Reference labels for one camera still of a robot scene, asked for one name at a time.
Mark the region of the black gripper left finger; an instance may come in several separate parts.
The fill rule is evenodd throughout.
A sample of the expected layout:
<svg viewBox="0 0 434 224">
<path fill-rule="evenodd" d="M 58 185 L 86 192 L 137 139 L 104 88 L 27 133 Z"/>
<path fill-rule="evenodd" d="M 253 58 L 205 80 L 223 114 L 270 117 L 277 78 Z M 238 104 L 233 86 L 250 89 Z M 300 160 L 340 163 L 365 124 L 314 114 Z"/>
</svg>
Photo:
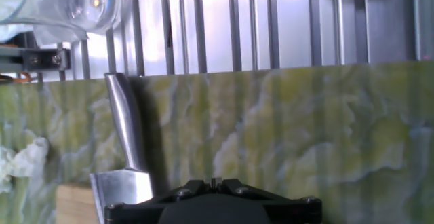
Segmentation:
<svg viewBox="0 0 434 224">
<path fill-rule="evenodd" d="M 211 193 L 213 190 L 214 178 L 190 180 L 181 187 L 139 204 L 109 204 L 104 207 L 104 224 L 158 223 L 167 207 Z"/>
</svg>

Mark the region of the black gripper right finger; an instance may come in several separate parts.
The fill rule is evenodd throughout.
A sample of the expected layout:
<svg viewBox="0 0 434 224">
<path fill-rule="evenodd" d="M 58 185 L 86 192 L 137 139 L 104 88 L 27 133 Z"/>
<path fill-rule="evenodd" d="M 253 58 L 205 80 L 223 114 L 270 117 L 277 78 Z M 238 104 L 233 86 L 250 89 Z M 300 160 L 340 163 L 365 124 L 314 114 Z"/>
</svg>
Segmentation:
<svg viewBox="0 0 434 224">
<path fill-rule="evenodd" d="M 243 184 L 238 179 L 216 179 L 216 193 L 227 194 L 236 200 L 246 200 L 259 206 L 270 223 L 322 223 L 322 200 L 315 196 L 289 199 Z"/>
</svg>

